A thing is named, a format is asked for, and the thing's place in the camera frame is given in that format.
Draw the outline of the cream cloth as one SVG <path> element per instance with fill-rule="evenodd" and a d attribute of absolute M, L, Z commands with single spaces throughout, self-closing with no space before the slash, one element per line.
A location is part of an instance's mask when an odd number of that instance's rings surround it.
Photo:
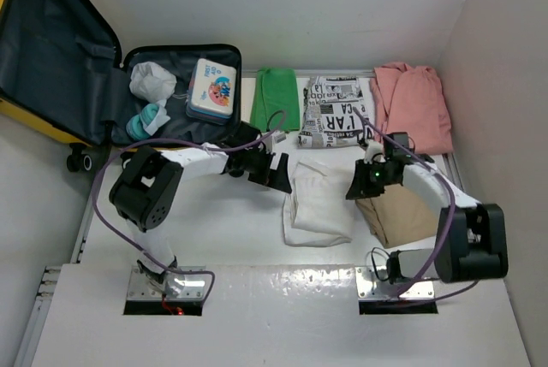
<path fill-rule="evenodd" d="M 325 248 L 353 240 L 355 203 L 346 199 L 349 172 L 303 157 L 289 181 L 292 193 L 283 203 L 287 246 Z"/>

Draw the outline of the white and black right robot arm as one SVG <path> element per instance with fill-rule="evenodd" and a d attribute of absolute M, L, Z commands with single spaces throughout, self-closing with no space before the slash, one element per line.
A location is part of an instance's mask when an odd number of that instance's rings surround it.
<path fill-rule="evenodd" d="M 425 263 L 404 275 L 405 253 L 392 254 L 387 263 L 389 283 L 483 281 L 508 274 L 505 219 L 498 204 L 483 204 L 456 187 L 431 157 L 412 152 L 406 133 L 391 133 L 384 143 L 361 139 L 359 146 L 365 155 L 355 162 L 348 200 L 376 198 L 389 186 L 400 186 L 438 218 L 435 245 Z"/>

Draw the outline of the newspaper print cloth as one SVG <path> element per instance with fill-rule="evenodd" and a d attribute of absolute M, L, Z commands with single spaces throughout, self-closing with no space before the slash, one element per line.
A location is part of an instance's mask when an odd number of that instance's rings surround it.
<path fill-rule="evenodd" d="M 358 145 L 373 138 L 362 123 L 368 116 L 360 80 L 355 76 L 316 76 L 304 89 L 302 128 L 297 144 L 319 149 Z"/>

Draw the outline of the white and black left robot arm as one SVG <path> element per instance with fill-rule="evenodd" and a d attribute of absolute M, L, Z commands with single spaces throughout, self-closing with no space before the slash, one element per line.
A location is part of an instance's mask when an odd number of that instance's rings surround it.
<path fill-rule="evenodd" d="M 132 232 L 138 246 L 140 273 L 166 296 L 180 295 L 196 277 L 178 266 L 163 230 L 180 184 L 208 175 L 247 175 L 255 184 L 292 193 L 289 155 L 283 153 L 276 168 L 275 153 L 260 138 L 260 131 L 241 122 L 229 136 L 181 150 L 159 151 L 143 146 L 128 160 L 110 190 L 109 201 Z"/>

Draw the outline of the green cloth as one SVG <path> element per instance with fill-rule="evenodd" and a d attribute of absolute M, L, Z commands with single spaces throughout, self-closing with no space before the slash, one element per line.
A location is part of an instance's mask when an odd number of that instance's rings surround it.
<path fill-rule="evenodd" d="M 268 130 L 270 117 L 285 111 L 283 131 L 301 129 L 300 100 L 295 71 L 291 68 L 262 68 L 255 80 L 250 124 L 261 132 Z"/>

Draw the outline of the teal headphones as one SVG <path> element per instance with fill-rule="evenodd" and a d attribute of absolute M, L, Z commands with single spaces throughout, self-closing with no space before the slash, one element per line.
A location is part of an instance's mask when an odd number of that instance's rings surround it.
<path fill-rule="evenodd" d="M 160 104 L 148 104 L 126 124 L 126 133 L 133 141 L 151 138 L 170 120 L 167 110 Z"/>

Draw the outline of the pink garment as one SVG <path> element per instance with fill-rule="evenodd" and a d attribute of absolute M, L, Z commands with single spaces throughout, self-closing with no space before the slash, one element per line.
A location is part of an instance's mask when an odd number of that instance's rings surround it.
<path fill-rule="evenodd" d="M 369 84 L 377 129 L 407 133 L 418 153 L 435 156 L 453 151 L 450 114 L 434 68 L 391 62 L 376 67 Z"/>

